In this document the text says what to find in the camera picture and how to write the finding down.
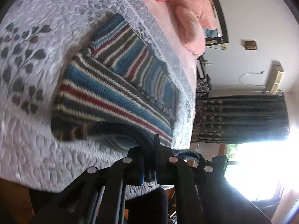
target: electrical wire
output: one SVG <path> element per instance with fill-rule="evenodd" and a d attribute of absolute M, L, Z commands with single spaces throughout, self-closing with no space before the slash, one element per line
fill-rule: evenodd
<path fill-rule="evenodd" d="M 252 86 L 259 86 L 259 87 L 265 87 L 265 85 L 256 85 L 256 84 L 250 84 L 250 83 L 243 83 L 241 82 L 241 78 L 245 75 L 250 75 L 250 74 L 264 74 L 262 71 L 254 71 L 254 72 L 246 72 L 246 73 L 243 73 L 240 77 L 238 77 L 238 80 L 241 84 L 244 84 L 244 85 L 252 85 Z"/>

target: bright sunlight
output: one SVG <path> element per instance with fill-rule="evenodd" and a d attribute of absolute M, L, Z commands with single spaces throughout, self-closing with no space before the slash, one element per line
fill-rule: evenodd
<path fill-rule="evenodd" d="M 250 201 L 271 199 L 278 182 L 299 191 L 298 136 L 291 134 L 286 141 L 239 144 L 229 159 L 239 164 L 228 165 L 226 179 Z"/>

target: metal screw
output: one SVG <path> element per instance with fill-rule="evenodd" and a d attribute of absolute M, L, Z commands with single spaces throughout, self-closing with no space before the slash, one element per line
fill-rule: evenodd
<path fill-rule="evenodd" d="M 125 158 L 123 159 L 123 163 L 130 163 L 130 162 L 132 162 L 132 159 L 129 158 L 129 157 L 125 157 Z"/>
<path fill-rule="evenodd" d="M 178 159 L 175 156 L 172 156 L 172 157 L 169 158 L 168 161 L 171 162 L 171 163 L 175 163 L 175 162 L 178 162 Z"/>
<path fill-rule="evenodd" d="M 214 168 L 212 166 L 205 166 L 204 167 L 204 170 L 207 172 L 207 173 L 211 173 L 214 171 Z"/>
<path fill-rule="evenodd" d="M 93 173 L 95 173 L 97 171 L 97 168 L 96 167 L 89 167 L 88 169 L 87 169 L 87 173 L 90 173 L 90 174 L 93 174 Z"/>

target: pink pillow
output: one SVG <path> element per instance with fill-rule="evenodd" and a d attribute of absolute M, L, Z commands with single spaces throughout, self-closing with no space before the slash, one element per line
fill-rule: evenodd
<path fill-rule="evenodd" d="M 209 0 L 170 0 L 168 2 L 172 6 L 182 6 L 194 12 L 200 25 L 205 29 L 217 29 L 217 20 Z"/>
<path fill-rule="evenodd" d="M 202 55 L 205 49 L 204 31 L 196 15 L 191 10 L 181 6 L 176 8 L 175 13 L 178 18 L 178 33 L 181 44 L 193 54 Z"/>

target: white quilted bedspread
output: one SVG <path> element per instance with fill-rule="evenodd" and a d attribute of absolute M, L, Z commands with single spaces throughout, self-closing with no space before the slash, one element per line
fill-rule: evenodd
<path fill-rule="evenodd" d="M 58 192 L 88 167 L 109 167 L 127 155 L 128 149 L 108 141 L 59 142 L 50 130 L 51 102 L 65 65 L 113 13 L 121 13 L 167 63 L 182 92 L 172 148 L 188 148 L 191 86 L 142 0 L 16 0 L 0 24 L 0 177 Z M 157 186 L 130 186 L 127 198 Z"/>

